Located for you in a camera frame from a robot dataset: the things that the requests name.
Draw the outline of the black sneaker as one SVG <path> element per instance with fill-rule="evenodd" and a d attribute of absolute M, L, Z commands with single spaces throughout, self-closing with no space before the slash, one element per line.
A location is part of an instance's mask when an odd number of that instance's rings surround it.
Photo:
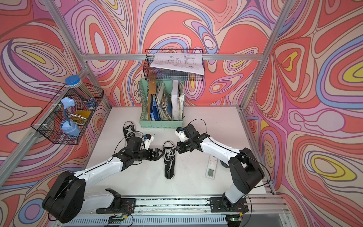
<path fill-rule="evenodd" d="M 129 142 L 129 139 L 135 136 L 135 125 L 131 121 L 126 121 L 123 126 L 123 134 L 126 140 L 126 144 Z"/>
<path fill-rule="evenodd" d="M 166 141 L 163 144 L 163 158 L 164 158 L 164 175 L 165 178 L 170 180 L 175 175 L 175 159 L 176 149 L 172 141 Z"/>

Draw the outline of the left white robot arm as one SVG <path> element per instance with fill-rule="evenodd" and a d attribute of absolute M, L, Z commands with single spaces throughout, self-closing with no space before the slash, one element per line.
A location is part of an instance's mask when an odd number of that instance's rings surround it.
<path fill-rule="evenodd" d="M 139 165 L 142 161 L 158 161 L 163 156 L 159 148 L 151 148 L 153 136 L 132 136 L 127 145 L 115 151 L 107 160 L 81 171 L 62 172 L 42 202 L 50 221 L 67 223 L 79 213 L 92 210 L 106 210 L 108 213 L 125 213 L 131 211 L 125 205 L 121 195 L 111 188 L 99 193 L 88 193 L 95 184 L 120 173 L 127 168 Z"/>

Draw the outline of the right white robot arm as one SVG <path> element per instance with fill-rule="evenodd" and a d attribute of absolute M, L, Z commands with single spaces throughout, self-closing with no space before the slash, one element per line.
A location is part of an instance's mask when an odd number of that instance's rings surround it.
<path fill-rule="evenodd" d="M 229 147 L 207 133 L 200 134 L 192 124 L 178 127 L 175 134 L 180 139 L 176 148 L 179 154 L 199 150 L 216 157 L 229 168 L 232 185 L 222 195 L 225 206 L 235 205 L 265 177 L 260 162 L 248 148 Z"/>

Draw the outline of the white remote control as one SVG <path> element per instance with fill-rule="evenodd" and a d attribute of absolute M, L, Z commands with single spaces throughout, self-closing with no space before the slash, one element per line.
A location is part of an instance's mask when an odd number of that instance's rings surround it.
<path fill-rule="evenodd" d="M 209 161 L 207 165 L 207 170 L 205 177 L 208 179 L 214 180 L 216 175 L 216 167 L 217 167 L 218 159 L 212 155 L 209 156 Z"/>

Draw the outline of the white book in organizer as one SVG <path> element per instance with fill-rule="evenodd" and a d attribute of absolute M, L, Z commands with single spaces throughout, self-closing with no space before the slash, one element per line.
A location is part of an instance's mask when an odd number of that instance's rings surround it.
<path fill-rule="evenodd" d="M 173 120 L 179 120 L 179 104 L 178 104 L 178 97 L 179 97 L 179 81 L 174 80 L 171 92 L 171 100 L 172 100 L 172 112 L 173 112 Z"/>

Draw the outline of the green perforated file organizer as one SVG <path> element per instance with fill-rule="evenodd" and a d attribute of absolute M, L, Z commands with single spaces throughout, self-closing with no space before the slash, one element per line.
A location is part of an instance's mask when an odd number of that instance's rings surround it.
<path fill-rule="evenodd" d="M 148 95 L 148 80 L 141 79 L 139 82 L 139 94 L 141 97 L 142 112 L 140 116 L 140 125 L 142 128 L 163 128 L 176 129 L 183 126 L 183 118 L 181 121 L 152 121 L 147 119 L 147 95 Z"/>

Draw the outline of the yellow tin in basket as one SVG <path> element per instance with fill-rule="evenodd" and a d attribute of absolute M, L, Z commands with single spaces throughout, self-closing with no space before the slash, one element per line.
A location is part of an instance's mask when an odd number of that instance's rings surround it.
<path fill-rule="evenodd" d="M 86 125 L 88 118 L 91 115 L 89 110 L 77 110 L 75 113 L 69 114 L 69 118 L 77 125 Z"/>

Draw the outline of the white printed paper sheet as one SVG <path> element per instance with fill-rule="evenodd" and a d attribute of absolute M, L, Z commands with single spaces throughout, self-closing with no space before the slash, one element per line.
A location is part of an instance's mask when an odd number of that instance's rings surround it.
<path fill-rule="evenodd" d="M 204 75 L 202 54 L 156 53 L 150 66 Z"/>

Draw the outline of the blue lidded jar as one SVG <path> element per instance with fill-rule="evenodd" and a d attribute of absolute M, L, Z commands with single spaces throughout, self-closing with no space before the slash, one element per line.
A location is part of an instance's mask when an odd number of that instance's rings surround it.
<path fill-rule="evenodd" d="M 72 88 L 84 102 L 94 102 L 95 98 L 78 75 L 71 75 L 65 79 L 65 83 Z"/>

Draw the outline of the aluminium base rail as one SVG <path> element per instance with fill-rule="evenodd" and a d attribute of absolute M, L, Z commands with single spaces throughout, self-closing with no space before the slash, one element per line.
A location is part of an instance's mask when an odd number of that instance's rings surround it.
<path fill-rule="evenodd" d="M 66 227 L 295 227 L 282 196 L 249 195 L 231 211 L 204 196 L 134 196 L 128 218 L 88 211 Z"/>

